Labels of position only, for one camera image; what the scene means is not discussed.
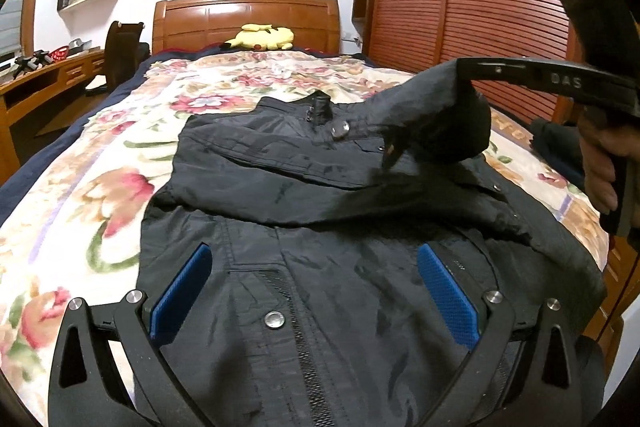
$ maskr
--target human hand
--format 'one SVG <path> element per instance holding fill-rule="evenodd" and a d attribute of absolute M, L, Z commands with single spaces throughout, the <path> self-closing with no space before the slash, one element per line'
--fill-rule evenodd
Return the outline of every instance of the human hand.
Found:
<path fill-rule="evenodd" d="M 616 175 L 609 154 L 640 163 L 640 129 L 630 125 L 599 130 L 584 116 L 578 120 L 584 167 L 584 188 L 591 204 L 604 214 L 618 207 L 612 186 Z M 632 227 L 640 227 L 640 180 L 636 176 Z"/>

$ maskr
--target window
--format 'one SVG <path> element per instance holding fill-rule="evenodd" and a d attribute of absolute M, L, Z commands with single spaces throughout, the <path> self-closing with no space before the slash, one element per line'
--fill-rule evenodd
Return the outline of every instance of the window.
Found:
<path fill-rule="evenodd" d="M 0 8 L 0 70 L 22 54 L 20 45 L 20 19 L 22 0 L 6 0 Z"/>

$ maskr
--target pikachu plush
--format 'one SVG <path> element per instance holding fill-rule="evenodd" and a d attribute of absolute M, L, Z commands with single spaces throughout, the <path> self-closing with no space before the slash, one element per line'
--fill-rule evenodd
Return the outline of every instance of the pikachu plush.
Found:
<path fill-rule="evenodd" d="M 245 24 L 235 39 L 220 47 L 228 49 L 236 46 L 256 51 L 290 50 L 293 47 L 293 32 L 289 28 L 273 28 L 271 24 Z"/>

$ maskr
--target finger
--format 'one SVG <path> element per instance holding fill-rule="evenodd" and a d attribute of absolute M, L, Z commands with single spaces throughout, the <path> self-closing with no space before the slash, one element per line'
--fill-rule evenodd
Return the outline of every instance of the finger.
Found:
<path fill-rule="evenodd" d="M 598 134 L 602 147 L 615 156 L 640 161 L 640 130 L 630 125 L 607 128 Z"/>
<path fill-rule="evenodd" d="M 587 142 L 593 145 L 600 145 L 600 140 L 598 138 L 600 131 L 586 116 L 580 115 L 577 127 L 580 132 L 580 136 L 587 140 Z"/>
<path fill-rule="evenodd" d="M 611 209 L 607 208 L 607 205 L 600 201 L 595 194 L 593 194 L 593 191 L 590 189 L 587 179 L 585 179 L 584 182 L 584 192 L 585 194 L 587 194 L 589 201 L 593 205 L 593 208 L 595 208 L 601 214 L 610 213 Z"/>
<path fill-rule="evenodd" d="M 580 150 L 582 151 L 582 163 L 585 170 L 591 171 L 598 178 L 610 183 L 616 180 L 613 162 L 601 147 L 592 145 L 581 137 Z"/>
<path fill-rule="evenodd" d="M 608 212 L 618 207 L 618 196 L 611 183 L 585 172 L 584 188 L 587 196 L 600 212 Z"/>

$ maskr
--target window blind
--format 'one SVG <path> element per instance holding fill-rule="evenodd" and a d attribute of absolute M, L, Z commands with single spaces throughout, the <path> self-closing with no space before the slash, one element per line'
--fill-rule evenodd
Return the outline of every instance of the window blind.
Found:
<path fill-rule="evenodd" d="M 6 0 L 0 8 L 0 56 L 20 52 L 22 0 Z"/>

